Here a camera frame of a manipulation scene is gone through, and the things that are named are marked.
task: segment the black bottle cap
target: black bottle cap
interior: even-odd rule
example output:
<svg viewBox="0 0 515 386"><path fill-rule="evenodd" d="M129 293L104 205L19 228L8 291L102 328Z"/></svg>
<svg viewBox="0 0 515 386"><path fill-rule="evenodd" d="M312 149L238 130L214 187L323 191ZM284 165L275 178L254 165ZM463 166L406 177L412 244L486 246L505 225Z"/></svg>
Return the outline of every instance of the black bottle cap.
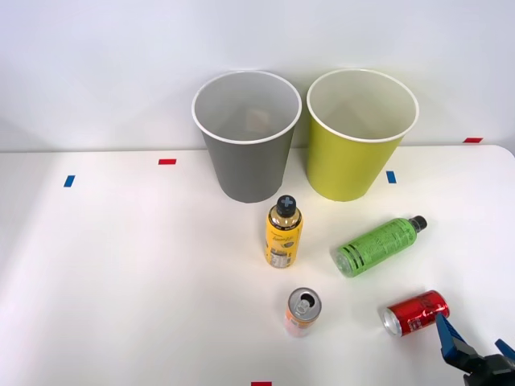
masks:
<svg viewBox="0 0 515 386"><path fill-rule="evenodd" d="M410 222L413 224L417 233L427 228L427 221L422 216L415 216L414 218L410 219Z"/></svg>
<svg viewBox="0 0 515 386"><path fill-rule="evenodd" d="M297 209L295 199L290 195L282 195L277 200L277 213L281 217L292 217Z"/></svg>

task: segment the can pull tab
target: can pull tab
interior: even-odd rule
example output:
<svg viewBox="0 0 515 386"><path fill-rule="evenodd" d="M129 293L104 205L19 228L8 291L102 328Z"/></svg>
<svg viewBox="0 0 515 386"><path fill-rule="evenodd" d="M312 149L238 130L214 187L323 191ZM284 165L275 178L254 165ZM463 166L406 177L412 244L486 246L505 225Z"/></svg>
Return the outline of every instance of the can pull tab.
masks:
<svg viewBox="0 0 515 386"><path fill-rule="evenodd" d="M303 299L297 303L297 306L295 307L295 312L302 315L302 314L305 314L306 312L308 312L310 308L311 308L310 302Z"/></svg>

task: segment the bottle label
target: bottle label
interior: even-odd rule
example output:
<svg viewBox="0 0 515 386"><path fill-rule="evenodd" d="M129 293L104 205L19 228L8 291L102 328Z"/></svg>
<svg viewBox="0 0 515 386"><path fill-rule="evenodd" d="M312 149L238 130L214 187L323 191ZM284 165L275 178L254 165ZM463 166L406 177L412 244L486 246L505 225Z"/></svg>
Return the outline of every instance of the bottle label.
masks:
<svg viewBox="0 0 515 386"><path fill-rule="evenodd" d="M296 227L280 230L268 220L267 216L265 256L270 265L275 268L286 268L294 263L297 257L303 221L301 217Z"/></svg>
<svg viewBox="0 0 515 386"><path fill-rule="evenodd" d="M401 252L417 239L417 232L406 219L391 220L371 232L338 248L346 256L353 276Z"/></svg>

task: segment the plastic bottle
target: plastic bottle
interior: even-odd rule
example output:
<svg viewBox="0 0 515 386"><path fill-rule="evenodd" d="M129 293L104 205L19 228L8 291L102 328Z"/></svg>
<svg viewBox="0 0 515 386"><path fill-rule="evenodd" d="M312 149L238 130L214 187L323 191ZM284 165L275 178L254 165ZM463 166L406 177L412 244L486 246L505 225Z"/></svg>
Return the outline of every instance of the plastic bottle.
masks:
<svg viewBox="0 0 515 386"><path fill-rule="evenodd" d="M332 253L332 259L344 276L355 277L411 246L426 226L422 216L391 220L341 245Z"/></svg>

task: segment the yellow spray can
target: yellow spray can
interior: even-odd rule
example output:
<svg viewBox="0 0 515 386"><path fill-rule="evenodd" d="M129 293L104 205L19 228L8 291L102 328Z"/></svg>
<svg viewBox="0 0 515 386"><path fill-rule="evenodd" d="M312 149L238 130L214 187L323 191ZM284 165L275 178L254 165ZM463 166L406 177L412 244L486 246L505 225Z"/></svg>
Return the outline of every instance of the yellow spray can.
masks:
<svg viewBox="0 0 515 386"><path fill-rule="evenodd" d="M268 264L287 268L295 262L299 248L303 216L295 199L282 195L268 212L266 218L266 250Z"/></svg>

